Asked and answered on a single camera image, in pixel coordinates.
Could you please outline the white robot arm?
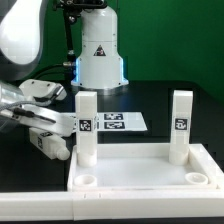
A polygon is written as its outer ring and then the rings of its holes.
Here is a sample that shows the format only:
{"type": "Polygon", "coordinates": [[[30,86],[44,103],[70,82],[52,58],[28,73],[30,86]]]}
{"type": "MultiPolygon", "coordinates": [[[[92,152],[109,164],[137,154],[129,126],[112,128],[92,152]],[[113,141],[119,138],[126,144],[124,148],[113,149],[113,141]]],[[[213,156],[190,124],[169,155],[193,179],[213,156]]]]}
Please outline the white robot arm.
{"type": "MultiPolygon", "coordinates": [[[[36,66],[42,47],[41,18],[48,0],[16,0],[0,22],[0,53],[11,69],[0,68],[0,75],[18,78],[36,66]]],[[[106,0],[59,0],[56,4],[72,21],[82,19],[82,53],[74,60],[74,86],[110,90],[126,85],[123,59],[117,52],[117,15],[106,0]]],[[[0,83],[0,116],[19,123],[69,136],[75,119],[49,110],[48,102],[37,103],[20,97],[4,99],[6,85],[0,83]]]]}

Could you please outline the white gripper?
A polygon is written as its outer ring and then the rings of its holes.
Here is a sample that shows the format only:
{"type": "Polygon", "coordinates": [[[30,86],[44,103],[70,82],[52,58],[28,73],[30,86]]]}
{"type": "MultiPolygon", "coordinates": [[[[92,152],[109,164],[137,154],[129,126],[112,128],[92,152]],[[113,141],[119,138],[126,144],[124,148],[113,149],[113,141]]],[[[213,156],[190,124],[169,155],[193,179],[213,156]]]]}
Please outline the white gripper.
{"type": "Polygon", "coordinates": [[[65,114],[34,105],[24,105],[18,109],[21,124],[46,130],[61,136],[72,134],[75,119],[65,114]]]}

